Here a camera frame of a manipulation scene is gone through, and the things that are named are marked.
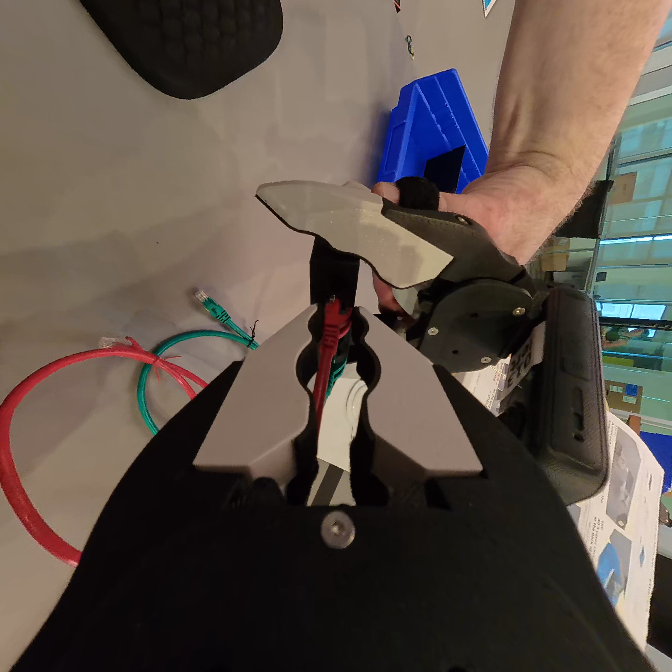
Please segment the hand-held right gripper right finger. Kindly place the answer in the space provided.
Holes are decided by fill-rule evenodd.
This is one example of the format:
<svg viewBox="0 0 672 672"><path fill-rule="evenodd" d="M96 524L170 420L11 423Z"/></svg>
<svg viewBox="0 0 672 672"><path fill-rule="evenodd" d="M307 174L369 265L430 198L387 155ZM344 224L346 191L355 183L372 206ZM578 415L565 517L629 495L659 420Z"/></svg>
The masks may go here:
<svg viewBox="0 0 672 672"><path fill-rule="evenodd" d="M353 312L352 337L366 385L349 449L355 503L423 499L431 480L482 475L432 363L365 308Z"/></svg>

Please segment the printed instruction sheet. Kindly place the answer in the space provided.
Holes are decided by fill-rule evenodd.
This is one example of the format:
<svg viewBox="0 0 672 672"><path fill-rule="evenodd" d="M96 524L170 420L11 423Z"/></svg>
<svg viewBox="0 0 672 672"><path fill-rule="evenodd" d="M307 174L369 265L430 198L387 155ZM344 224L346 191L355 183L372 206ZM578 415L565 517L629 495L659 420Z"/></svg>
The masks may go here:
<svg viewBox="0 0 672 672"><path fill-rule="evenodd" d="M568 507L598 580L644 649L654 587L664 470L642 439L607 414L610 472L603 489Z"/></svg>

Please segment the black ethernet port block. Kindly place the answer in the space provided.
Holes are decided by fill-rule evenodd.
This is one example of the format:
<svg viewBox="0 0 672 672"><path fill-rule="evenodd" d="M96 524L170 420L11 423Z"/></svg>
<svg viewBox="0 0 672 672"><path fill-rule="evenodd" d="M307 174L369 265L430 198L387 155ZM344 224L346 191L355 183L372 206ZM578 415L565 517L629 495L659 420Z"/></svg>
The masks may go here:
<svg viewBox="0 0 672 672"><path fill-rule="evenodd" d="M309 262L310 303L324 305L337 298L342 311L355 307L359 265L356 255L316 237Z"/></svg>

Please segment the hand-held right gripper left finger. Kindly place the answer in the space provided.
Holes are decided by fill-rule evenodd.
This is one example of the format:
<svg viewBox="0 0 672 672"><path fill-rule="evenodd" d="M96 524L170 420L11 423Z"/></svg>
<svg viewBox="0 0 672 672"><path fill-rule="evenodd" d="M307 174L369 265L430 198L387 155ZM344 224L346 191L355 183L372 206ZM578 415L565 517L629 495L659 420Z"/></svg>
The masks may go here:
<svg viewBox="0 0 672 672"><path fill-rule="evenodd" d="M201 471L270 478L306 505L319 470L314 379L316 305L307 307L240 367L194 460Z"/></svg>

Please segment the white base clear stand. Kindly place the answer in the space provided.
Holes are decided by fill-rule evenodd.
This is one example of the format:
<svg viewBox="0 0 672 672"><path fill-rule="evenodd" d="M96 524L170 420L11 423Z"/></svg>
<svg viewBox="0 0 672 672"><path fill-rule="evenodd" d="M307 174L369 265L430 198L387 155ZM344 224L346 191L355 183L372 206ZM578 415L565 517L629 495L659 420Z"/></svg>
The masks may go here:
<svg viewBox="0 0 672 672"><path fill-rule="evenodd" d="M355 363L345 366L324 403L317 457L350 472L350 446L358 427L362 401L368 388Z"/></svg>

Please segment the black mesh pad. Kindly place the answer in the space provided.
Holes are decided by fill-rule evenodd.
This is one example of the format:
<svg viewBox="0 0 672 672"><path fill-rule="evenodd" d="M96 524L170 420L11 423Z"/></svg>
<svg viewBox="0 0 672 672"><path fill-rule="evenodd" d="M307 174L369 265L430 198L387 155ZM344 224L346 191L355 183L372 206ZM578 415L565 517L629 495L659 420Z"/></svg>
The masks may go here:
<svg viewBox="0 0 672 672"><path fill-rule="evenodd" d="M128 65L177 99L200 99L264 63L280 43L280 1L80 1Z"/></svg>

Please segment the person's left forearm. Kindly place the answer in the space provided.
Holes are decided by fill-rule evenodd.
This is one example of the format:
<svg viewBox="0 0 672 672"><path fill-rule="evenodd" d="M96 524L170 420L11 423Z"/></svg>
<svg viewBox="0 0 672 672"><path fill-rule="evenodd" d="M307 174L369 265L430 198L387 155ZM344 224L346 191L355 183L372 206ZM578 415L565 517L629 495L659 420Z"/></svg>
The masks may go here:
<svg viewBox="0 0 672 672"><path fill-rule="evenodd" d="M515 2L487 175L527 173L580 196L670 9L670 1Z"/></svg>

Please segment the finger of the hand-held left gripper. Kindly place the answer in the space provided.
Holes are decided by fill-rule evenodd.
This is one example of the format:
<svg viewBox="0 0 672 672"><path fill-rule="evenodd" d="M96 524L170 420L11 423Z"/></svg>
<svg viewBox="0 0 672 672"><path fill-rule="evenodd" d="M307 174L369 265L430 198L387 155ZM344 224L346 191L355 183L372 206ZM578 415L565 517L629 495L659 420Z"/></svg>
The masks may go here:
<svg viewBox="0 0 672 672"><path fill-rule="evenodd" d="M279 181L256 197L287 227L364 260L394 288L433 281L453 256L382 214L382 197L362 185Z"/></svg>

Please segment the blue plastic bin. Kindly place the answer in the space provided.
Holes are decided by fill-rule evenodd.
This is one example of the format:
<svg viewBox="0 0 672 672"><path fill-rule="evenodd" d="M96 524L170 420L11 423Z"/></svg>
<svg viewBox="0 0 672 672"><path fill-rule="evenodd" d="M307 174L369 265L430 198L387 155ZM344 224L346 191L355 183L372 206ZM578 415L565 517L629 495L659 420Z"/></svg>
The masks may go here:
<svg viewBox="0 0 672 672"><path fill-rule="evenodd" d="M458 71L414 80L391 111L377 182L424 177L440 191L461 193L480 178L488 148Z"/></svg>

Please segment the person's left hand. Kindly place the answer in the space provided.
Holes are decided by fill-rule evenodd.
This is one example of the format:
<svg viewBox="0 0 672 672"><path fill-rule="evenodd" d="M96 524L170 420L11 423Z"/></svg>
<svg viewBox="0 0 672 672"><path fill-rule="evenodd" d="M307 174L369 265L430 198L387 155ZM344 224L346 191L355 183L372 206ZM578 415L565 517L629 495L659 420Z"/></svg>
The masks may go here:
<svg viewBox="0 0 672 672"><path fill-rule="evenodd" d="M544 150L497 156L461 194L440 192L438 210L475 221L505 255L527 265L579 203L594 172Z"/></svg>

